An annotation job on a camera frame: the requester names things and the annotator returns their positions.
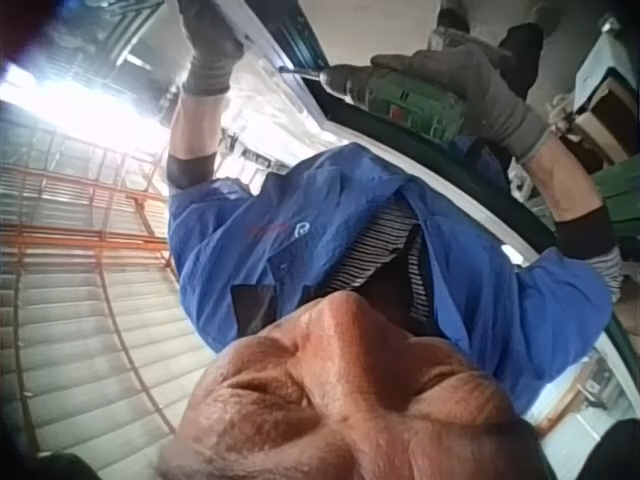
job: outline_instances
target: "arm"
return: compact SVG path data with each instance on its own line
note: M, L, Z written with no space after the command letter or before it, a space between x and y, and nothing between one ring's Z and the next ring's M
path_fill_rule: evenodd
M617 298L620 253L595 185L549 132L546 122L516 97L482 52L473 47L422 50L411 57L376 55L371 63L444 85L465 99L465 133L493 140L514 155L551 210L560 251L590 263Z
M524 169L553 215L560 251L589 263L617 300L622 259L609 212L591 177L554 135L547 136Z
M220 121L243 47L211 0L178 0L193 57L169 138L167 180L185 189L213 177Z
M524 169L556 222L574 220L603 205L591 177L552 134L547 135Z

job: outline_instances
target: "nose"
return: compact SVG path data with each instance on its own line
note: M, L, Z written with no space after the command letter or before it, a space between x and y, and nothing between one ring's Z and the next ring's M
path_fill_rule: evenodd
M366 300L352 292L329 295L300 327L300 375L317 408L352 416L402 407L408 334Z

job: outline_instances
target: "blue work jacket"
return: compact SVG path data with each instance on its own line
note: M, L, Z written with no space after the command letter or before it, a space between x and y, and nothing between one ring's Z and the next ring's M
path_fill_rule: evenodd
M292 312L393 195L422 226L441 331L524 413L605 328L612 304L603 279L556 249L516 269L450 200L357 144L267 175L257 196L234 179L172 195L169 244L189 319L219 351L238 336L232 288L275 288L277 318Z

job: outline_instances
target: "hand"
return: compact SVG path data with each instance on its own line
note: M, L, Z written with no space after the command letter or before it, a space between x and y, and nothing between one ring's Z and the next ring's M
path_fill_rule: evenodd
M223 95L244 53L213 0L178 0L182 26L193 47L183 90L193 96Z
M477 48L376 55L371 64L424 78L460 96L467 103L464 133L503 145L519 163L531 158L546 138L548 125L516 97Z

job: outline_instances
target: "jacket logo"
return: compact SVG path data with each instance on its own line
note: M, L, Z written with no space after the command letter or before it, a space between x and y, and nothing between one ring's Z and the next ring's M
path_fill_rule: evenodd
M300 238L303 235L306 235L307 232L309 232L310 228L311 228L311 225L309 225L309 222L300 222L299 224L296 225L296 228L293 231L293 235L296 238Z

